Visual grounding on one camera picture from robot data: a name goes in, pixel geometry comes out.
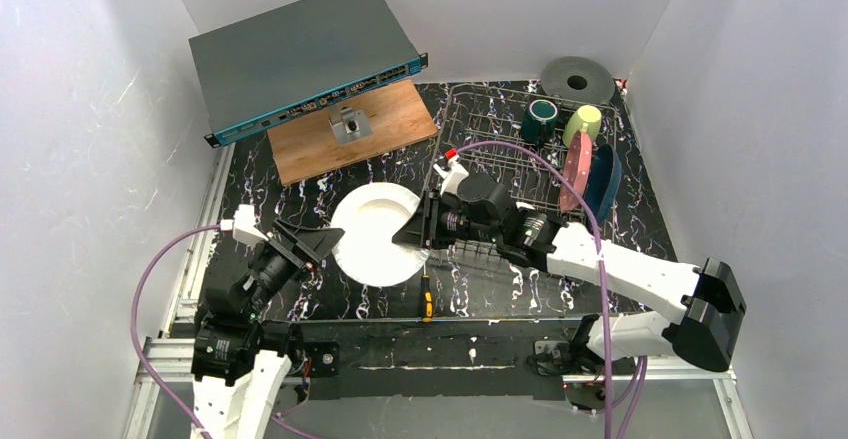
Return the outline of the white plate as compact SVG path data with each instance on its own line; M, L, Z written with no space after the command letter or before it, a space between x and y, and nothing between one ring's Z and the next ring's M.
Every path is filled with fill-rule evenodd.
M344 231L333 249L340 269L369 287L399 285L419 272L429 252L395 244L392 237L413 216L419 197L399 184L375 182L357 187L336 207L330 226Z

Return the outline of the dark green mug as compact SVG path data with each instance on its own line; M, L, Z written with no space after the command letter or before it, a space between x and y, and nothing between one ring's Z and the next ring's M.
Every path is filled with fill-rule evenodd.
M522 139L533 145L548 142L554 135L559 110L547 99L535 99L527 105L521 123Z

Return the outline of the pink dotted scalloped plate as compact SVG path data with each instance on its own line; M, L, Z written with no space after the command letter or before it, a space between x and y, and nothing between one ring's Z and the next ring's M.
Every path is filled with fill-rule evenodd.
M561 187L559 209L562 213L580 208L579 200L583 198L588 184L592 150L593 141L586 132L578 131L572 136L562 172L572 188Z

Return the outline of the blue shell shaped plate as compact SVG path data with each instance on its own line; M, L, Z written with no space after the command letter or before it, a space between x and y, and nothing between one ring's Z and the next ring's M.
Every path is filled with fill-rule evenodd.
M615 148L604 144L593 155L584 201L602 225L612 210L622 179L622 165Z

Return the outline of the light green mug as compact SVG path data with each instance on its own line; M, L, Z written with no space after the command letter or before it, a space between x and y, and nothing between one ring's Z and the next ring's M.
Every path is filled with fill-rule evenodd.
M562 134L562 142L569 146L573 136L577 132L584 132L590 140L595 143L600 133L603 122L601 110L594 105L580 106L568 119L564 132Z

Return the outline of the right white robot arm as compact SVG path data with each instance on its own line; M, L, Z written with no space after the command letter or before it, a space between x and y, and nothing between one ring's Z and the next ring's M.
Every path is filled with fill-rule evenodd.
M393 235L398 245L447 249L456 241L490 244L510 264L555 276L605 284L648 312L582 320L573 356L596 362L637 356L677 356L711 372L729 370L748 307L732 268L710 258L701 267L597 242L586 226L516 201L505 185L473 174L455 192L422 194Z

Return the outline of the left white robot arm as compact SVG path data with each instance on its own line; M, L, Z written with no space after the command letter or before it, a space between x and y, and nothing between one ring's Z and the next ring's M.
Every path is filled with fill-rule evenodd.
M219 230L253 250L232 285L209 289L196 326L191 364L193 437L261 438L302 335L289 322L261 315L285 285L312 271L334 249L339 228L304 228L276 220L273 234L254 219L227 219Z

